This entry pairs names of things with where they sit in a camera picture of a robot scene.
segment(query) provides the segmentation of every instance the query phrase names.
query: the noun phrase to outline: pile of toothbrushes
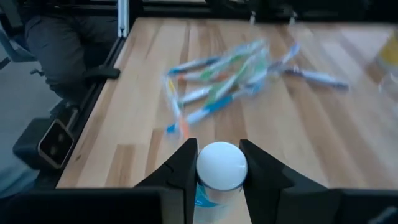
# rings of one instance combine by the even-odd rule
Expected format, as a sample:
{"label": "pile of toothbrushes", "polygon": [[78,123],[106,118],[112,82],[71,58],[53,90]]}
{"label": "pile of toothbrushes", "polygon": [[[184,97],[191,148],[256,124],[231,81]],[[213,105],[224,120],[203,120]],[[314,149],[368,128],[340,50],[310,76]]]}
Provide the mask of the pile of toothbrushes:
{"label": "pile of toothbrushes", "polygon": [[[349,85],[346,82],[327,74],[301,70],[297,66],[289,67],[287,62],[294,58],[299,50],[300,46],[295,44],[282,58],[272,61],[267,42],[256,40],[239,45],[224,55],[194,60],[172,68],[164,83],[167,99],[177,122],[168,126],[167,132],[179,130],[184,138],[189,138],[189,125],[224,108],[239,97],[255,95],[282,73],[348,89]],[[204,86],[179,96],[177,81],[199,82]],[[202,98],[206,98],[204,105],[184,117],[184,105]]]}

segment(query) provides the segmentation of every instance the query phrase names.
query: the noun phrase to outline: gray pants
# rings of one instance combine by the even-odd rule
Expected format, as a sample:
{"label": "gray pants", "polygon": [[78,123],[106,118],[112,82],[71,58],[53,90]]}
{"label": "gray pants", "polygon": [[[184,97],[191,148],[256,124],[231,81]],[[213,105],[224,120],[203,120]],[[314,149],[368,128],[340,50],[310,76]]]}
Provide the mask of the gray pants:
{"label": "gray pants", "polygon": [[117,27],[116,17],[35,16],[25,25],[25,38],[50,89],[78,104],[87,92],[83,43],[110,50],[118,38]]}

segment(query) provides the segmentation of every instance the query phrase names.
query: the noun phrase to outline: white lid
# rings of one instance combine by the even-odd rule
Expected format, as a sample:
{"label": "white lid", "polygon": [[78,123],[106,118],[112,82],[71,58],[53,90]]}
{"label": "white lid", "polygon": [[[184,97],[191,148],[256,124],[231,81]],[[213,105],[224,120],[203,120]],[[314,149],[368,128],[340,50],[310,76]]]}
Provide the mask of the white lid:
{"label": "white lid", "polygon": [[200,180],[216,190],[239,187],[248,173],[248,164],[242,151],[227,142],[207,145],[197,159]]}

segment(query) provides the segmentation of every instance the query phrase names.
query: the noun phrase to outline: wooden tabletop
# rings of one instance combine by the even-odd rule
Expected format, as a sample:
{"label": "wooden tabletop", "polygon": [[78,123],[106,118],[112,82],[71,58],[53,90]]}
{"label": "wooden tabletop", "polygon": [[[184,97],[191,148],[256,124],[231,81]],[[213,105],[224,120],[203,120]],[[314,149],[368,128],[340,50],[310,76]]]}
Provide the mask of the wooden tabletop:
{"label": "wooden tabletop", "polygon": [[[398,118],[392,100],[378,91],[384,72],[375,62],[391,31],[381,25],[138,19],[115,65],[122,74],[105,84],[58,187],[136,185],[181,144],[164,133],[173,123],[162,91],[165,72],[264,37],[274,58],[298,42],[292,63],[348,80],[351,90],[281,78],[193,126],[199,147],[248,139],[325,186],[396,189]],[[180,83],[182,92],[196,87]],[[223,222],[247,223],[243,194],[240,204]]]}

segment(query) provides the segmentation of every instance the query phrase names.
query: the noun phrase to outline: blue label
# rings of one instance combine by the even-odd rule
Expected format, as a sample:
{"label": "blue label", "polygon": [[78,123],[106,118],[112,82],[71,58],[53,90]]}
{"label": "blue label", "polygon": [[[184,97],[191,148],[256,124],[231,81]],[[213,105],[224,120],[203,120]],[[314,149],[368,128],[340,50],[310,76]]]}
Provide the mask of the blue label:
{"label": "blue label", "polygon": [[218,204],[213,203],[208,200],[205,187],[202,185],[197,184],[197,193],[195,195],[195,205],[201,207],[215,207]]}

